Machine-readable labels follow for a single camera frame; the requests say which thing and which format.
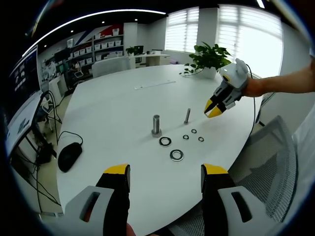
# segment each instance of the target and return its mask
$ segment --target metal cylinder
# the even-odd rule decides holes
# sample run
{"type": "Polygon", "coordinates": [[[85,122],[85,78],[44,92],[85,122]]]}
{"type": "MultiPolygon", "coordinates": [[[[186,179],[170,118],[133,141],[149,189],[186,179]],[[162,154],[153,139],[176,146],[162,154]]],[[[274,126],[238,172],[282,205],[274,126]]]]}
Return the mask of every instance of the metal cylinder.
{"type": "Polygon", "coordinates": [[[158,138],[161,136],[162,132],[159,127],[159,115],[154,115],[153,116],[153,129],[152,129],[152,135],[155,138],[158,138]]]}
{"type": "Polygon", "coordinates": [[[159,115],[153,116],[153,133],[157,134],[159,132],[159,115]]]}
{"type": "Polygon", "coordinates": [[[188,124],[189,115],[190,115],[190,108],[188,108],[188,110],[187,110],[186,119],[184,121],[184,124],[188,124]]]}

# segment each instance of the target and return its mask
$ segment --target metal washer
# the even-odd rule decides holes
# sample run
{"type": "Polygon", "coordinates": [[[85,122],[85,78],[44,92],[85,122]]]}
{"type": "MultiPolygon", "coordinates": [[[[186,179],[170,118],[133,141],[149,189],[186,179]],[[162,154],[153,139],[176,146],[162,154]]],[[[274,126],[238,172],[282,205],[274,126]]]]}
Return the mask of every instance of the metal washer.
{"type": "Polygon", "coordinates": [[[168,146],[171,145],[172,140],[171,140],[170,138],[168,138],[168,137],[161,137],[158,142],[159,142],[159,144],[160,144],[162,147],[168,147],[168,146]],[[162,140],[164,140],[164,139],[168,140],[168,143],[167,143],[167,144],[163,144],[163,143],[162,143],[162,140]]]}
{"type": "Polygon", "coordinates": [[[172,161],[181,161],[184,158],[184,153],[182,151],[180,151],[179,149],[175,149],[175,150],[171,151],[170,157],[171,157],[172,161]],[[174,153],[179,153],[181,155],[180,158],[175,158],[173,156],[174,153]]]}

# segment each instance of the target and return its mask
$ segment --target monitor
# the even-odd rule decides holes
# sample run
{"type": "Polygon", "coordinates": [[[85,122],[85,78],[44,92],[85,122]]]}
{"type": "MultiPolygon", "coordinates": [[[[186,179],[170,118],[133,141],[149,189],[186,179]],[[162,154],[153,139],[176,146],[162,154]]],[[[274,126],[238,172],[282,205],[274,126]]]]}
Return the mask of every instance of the monitor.
{"type": "Polygon", "coordinates": [[[134,46],[135,47],[135,55],[143,54],[143,46],[134,46]]]}
{"type": "Polygon", "coordinates": [[[55,53],[55,63],[68,59],[70,57],[70,50],[68,48],[61,50],[60,52],[55,53]]]}
{"type": "Polygon", "coordinates": [[[4,113],[7,124],[10,123],[19,108],[34,93],[40,90],[37,73],[37,48],[21,59],[5,79],[4,113]]]}

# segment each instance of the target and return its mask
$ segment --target computer mouse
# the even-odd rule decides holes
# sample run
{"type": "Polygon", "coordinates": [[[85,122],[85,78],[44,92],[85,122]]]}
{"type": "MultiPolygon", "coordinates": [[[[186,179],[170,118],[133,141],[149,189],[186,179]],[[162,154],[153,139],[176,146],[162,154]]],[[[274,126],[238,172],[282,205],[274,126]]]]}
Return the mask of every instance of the computer mouse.
{"type": "Polygon", "coordinates": [[[58,167],[62,172],[70,170],[74,162],[82,153],[82,147],[79,143],[71,143],[65,146],[58,157],[58,167]]]}

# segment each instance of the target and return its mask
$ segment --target window blind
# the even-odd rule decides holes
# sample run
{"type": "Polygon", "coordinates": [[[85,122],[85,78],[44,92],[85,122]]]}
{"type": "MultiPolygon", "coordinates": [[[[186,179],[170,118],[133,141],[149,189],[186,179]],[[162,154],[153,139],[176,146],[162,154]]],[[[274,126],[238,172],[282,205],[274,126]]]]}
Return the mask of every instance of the window blind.
{"type": "Polygon", "coordinates": [[[247,63],[259,77],[279,75],[283,31],[279,17],[246,6],[220,5],[217,43],[247,63]]]}
{"type": "Polygon", "coordinates": [[[194,53],[197,42],[199,7],[169,14],[166,23],[165,50],[194,53]]]}

